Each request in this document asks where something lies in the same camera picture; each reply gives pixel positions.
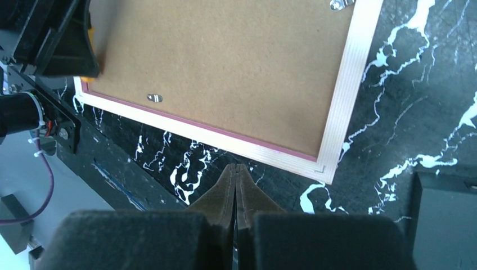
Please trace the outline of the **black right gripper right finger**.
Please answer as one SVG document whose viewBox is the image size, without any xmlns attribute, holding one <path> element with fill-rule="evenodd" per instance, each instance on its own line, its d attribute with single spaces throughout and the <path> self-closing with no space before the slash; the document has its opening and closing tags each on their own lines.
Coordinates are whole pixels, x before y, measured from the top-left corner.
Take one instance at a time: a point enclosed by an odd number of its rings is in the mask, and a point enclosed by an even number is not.
<svg viewBox="0 0 477 270">
<path fill-rule="evenodd" d="M 408 241 L 390 219 L 288 213 L 236 165 L 239 269 L 415 269 Z"/>
</svg>

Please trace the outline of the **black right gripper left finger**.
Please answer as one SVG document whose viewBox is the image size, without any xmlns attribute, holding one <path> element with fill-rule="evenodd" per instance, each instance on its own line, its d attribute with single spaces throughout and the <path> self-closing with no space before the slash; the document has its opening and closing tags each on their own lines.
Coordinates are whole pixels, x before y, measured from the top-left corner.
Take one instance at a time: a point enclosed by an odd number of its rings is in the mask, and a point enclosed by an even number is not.
<svg viewBox="0 0 477 270">
<path fill-rule="evenodd" d="M 236 166 L 180 211 L 76 211 L 38 269 L 231 269 Z"/>
</svg>

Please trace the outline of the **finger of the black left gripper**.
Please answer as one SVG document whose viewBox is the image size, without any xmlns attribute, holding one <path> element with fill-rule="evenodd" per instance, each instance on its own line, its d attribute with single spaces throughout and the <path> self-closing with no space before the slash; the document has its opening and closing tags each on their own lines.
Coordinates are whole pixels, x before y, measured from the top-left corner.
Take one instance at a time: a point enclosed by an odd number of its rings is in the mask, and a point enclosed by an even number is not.
<svg viewBox="0 0 477 270">
<path fill-rule="evenodd" d="M 13 65 L 26 75 L 96 78 L 89 1 L 14 1 Z"/>
</svg>

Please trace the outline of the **pink picture frame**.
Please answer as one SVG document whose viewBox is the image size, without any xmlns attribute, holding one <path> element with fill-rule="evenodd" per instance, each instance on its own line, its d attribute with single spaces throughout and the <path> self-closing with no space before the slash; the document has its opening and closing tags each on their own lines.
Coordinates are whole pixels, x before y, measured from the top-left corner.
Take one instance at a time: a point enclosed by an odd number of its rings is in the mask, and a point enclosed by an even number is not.
<svg viewBox="0 0 477 270">
<path fill-rule="evenodd" d="M 87 105 L 332 183 L 382 1 L 92 1 Z"/>
</svg>

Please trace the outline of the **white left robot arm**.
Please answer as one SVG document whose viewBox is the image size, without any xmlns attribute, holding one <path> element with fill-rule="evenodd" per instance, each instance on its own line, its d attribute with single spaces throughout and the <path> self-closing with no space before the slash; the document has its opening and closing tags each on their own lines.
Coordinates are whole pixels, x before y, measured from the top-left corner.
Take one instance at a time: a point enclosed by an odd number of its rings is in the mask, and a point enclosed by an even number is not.
<svg viewBox="0 0 477 270">
<path fill-rule="evenodd" d="M 46 79 L 94 79 L 89 1 L 1 2 L 1 137 L 38 131 L 74 153 L 80 121 L 53 95 Z"/>
</svg>

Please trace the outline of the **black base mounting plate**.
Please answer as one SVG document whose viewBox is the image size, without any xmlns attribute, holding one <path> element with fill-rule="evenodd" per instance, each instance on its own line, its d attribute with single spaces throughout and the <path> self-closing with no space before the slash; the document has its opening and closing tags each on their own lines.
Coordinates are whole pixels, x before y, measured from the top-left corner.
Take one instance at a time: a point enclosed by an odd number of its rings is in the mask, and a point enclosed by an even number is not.
<svg viewBox="0 0 477 270">
<path fill-rule="evenodd" d="M 130 120 L 85 105 L 75 95 L 74 79 L 37 78 L 36 83 L 80 122 L 75 153 L 58 146 L 57 157 L 114 209 L 181 210 L 181 202 L 149 175 L 129 153 L 139 133 Z"/>
</svg>

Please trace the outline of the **black Mercury box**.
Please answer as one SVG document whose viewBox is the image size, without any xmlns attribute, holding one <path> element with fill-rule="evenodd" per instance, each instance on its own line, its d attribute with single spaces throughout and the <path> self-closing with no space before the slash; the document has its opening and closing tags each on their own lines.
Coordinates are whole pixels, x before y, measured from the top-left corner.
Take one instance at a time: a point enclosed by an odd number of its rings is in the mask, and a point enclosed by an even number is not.
<svg viewBox="0 0 477 270">
<path fill-rule="evenodd" d="M 476 179 L 417 173 L 408 238 L 418 269 L 476 269 Z"/>
</svg>

